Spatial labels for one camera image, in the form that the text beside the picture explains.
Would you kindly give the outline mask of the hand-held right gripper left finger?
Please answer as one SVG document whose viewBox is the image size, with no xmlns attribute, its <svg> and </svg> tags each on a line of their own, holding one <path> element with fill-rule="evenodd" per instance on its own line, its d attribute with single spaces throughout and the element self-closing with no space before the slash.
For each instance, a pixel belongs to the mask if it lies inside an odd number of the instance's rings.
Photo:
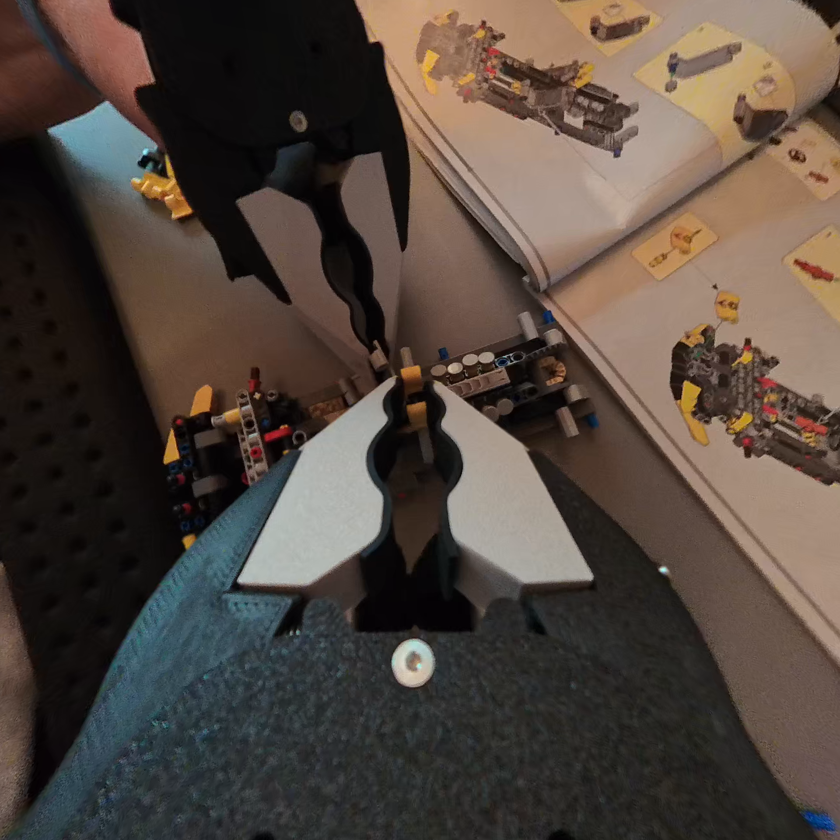
<svg viewBox="0 0 840 840">
<path fill-rule="evenodd" d="M 245 592 L 330 599 L 364 631 L 407 629 L 407 569 L 388 480 L 403 380 L 378 385 L 304 444 L 236 580 Z"/>
</svg>

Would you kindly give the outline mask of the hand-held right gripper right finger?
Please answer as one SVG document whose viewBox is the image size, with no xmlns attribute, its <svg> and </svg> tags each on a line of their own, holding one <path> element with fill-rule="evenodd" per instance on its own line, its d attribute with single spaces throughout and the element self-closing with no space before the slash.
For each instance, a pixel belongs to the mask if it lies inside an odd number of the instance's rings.
<svg viewBox="0 0 840 840">
<path fill-rule="evenodd" d="M 444 496 L 420 558 L 421 629 L 469 631 L 494 602 L 592 588 L 528 448 L 443 385 L 424 396 Z"/>
</svg>

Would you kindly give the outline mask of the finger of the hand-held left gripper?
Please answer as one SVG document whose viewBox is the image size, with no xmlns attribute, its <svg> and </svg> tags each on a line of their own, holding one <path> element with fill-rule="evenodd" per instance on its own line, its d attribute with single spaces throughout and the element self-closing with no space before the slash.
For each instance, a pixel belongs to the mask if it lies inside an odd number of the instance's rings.
<svg viewBox="0 0 840 840">
<path fill-rule="evenodd" d="M 398 309 L 403 276 L 403 249 L 396 230 L 391 195 L 380 152 L 357 156 L 340 184 L 343 210 L 360 236 L 371 260 L 371 290 L 380 305 L 384 321 L 383 349 L 395 350 Z M 335 313 L 328 316 L 336 354 L 344 361 L 365 361 L 370 353 L 361 339 L 363 309 L 360 300 L 350 301 L 353 292 L 353 262 L 347 254 L 331 257 L 333 288 L 329 302 Z"/>
<path fill-rule="evenodd" d="M 346 375 L 373 380 L 369 354 L 366 360 L 342 360 L 335 352 L 328 324 L 335 304 L 329 302 L 331 286 L 322 267 L 322 235 L 314 212 L 272 187 L 238 204 L 287 290 L 297 319 L 343 363 Z"/>
</svg>

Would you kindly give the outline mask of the lego car chassis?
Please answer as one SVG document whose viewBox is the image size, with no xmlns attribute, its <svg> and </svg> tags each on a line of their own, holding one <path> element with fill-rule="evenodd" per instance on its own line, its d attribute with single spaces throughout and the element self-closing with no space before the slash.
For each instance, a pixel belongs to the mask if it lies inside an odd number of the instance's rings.
<svg viewBox="0 0 840 840">
<path fill-rule="evenodd" d="M 570 378 L 569 344 L 549 311 L 538 325 L 518 315 L 519 335 L 422 368 L 408 348 L 401 368 L 418 385 L 436 382 L 485 418 L 517 437 L 555 422 L 566 438 L 600 419 L 588 390 Z M 344 378 L 302 400 L 263 384 L 258 366 L 230 407 L 218 407 L 210 385 L 198 388 L 188 412 L 171 419 L 162 463 L 171 514 L 184 550 L 208 529 L 245 489 L 262 479 L 283 456 L 300 449 L 361 400 L 361 386 Z"/>
</svg>

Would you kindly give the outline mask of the person's left forearm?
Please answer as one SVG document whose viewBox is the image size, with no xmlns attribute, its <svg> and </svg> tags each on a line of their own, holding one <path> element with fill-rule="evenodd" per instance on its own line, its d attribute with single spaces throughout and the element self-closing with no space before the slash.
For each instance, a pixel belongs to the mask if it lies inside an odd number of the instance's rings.
<svg viewBox="0 0 840 840">
<path fill-rule="evenodd" d="M 1 2 L 1 141 L 107 102 L 157 144 L 135 92 L 154 81 L 140 35 L 107 1 Z"/>
</svg>

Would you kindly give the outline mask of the pile of yellow lego beams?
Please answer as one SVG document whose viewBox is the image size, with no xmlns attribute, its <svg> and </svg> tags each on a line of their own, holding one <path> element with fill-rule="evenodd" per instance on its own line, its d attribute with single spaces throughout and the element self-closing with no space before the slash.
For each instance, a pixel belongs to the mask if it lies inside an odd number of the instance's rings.
<svg viewBox="0 0 840 840">
<path fill-rule="evenodd" d="M 132 189 L 144 198 L 165 205 L 174 221 L 193 216 L 176 178 L 170 157 L 161 148 L 144 149 L 137 162 L 141 176 L 131 179 Z"/>
</svg>

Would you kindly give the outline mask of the black dotted mat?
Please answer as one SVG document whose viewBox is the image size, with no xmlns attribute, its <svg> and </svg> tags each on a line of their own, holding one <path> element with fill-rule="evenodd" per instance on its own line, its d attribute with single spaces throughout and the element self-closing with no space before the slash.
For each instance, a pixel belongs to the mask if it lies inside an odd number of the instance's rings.
<svg viewBox="0 0 840 840">
<path fill-rule="evenodd" d="M 2 144 L 1 522 L 35 672 L 36 796 L 181 551 L 159 430 L 44 138 Z"/>
</svg>

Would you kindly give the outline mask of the open instruction booklet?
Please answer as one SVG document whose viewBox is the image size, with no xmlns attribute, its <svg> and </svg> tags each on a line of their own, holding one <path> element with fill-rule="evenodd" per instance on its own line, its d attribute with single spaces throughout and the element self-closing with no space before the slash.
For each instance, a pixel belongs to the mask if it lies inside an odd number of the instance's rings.
<svg viewBox="0 0 840 840">
<path fill-rule="evenodd" d="M 838 659 L 838 2 L 359 2 L 406 127 Z"/>
</svg>

